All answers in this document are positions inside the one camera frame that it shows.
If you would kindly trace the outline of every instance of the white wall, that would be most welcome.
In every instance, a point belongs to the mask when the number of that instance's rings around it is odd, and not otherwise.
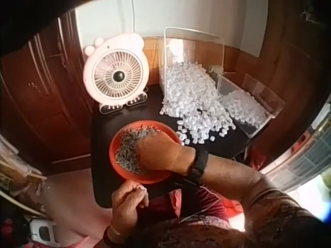
[[[144,37],[162,36],[167,26],[187,27],[222,36],[226,45],[244,48],[257,54],[264,34],[267,0],[133,0],[136,32]],[[263,20],[247,18],[257,14]],[[131,0],[96,0],[76,9],[82,48],[93,44],[97,37],[110,38],[133,32]]]
[[[259,57],[267,25],[268,0],[246,1],[245,26],[240,49]]]

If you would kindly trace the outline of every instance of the fan grille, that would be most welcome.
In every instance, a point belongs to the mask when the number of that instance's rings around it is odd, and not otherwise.
[[[138,87],[142,77],[139,60],[127,51],[107,54],[96,65],[94,82],[107,97],[126,97]]]

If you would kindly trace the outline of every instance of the clear plastic container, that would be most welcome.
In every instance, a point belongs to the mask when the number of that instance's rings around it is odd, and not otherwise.
[[[202,31],[167,27],[159,40],[160,87],[167,98],[167,67],[182,62],[202,64],[209,72],[223,73],[224,41]]]
[[[242,76],[235,72],[226,72],[223,75],[218,74],[217,80],[217,89],[221,95],[226,96],[234,90],[243,89],[254,96],[255,100],[263,106],[266,119],[258,127],[234,119],[237,126],[249,138],[253,138],[272,118],[276,118],[284,107],[285,102],[279,96],[248,74]]]

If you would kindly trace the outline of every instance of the person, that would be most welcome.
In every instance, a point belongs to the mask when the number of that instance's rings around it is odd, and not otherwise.
[[[137,149],[146,168],[184,177],[196,157],[194,148],[174,143],[163,132],[141,139]],[[185,202],[183,192],[180,217],[168,215],[163,221],[153,214],[140,216],[141,210],[152,212],[147,210],[153,201],[149,202],[145,187],[125,182],[112,194],[113,219],[96,247],[331,247],[326,224],[243,164],[209,154],[200,182],[207,188],[195,191],[197,201]],[[217,195],[210,189],[241,203],[244,232],[231,228],[222,202],[215,201]]]

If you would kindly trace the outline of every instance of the patterned sleeve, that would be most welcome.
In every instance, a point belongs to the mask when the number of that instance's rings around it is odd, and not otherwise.
[[[244,213],[248,241],[262,247],[307,247],[308,242],[325,246],[328,242],[325,224],[279,190],[260,193]]]

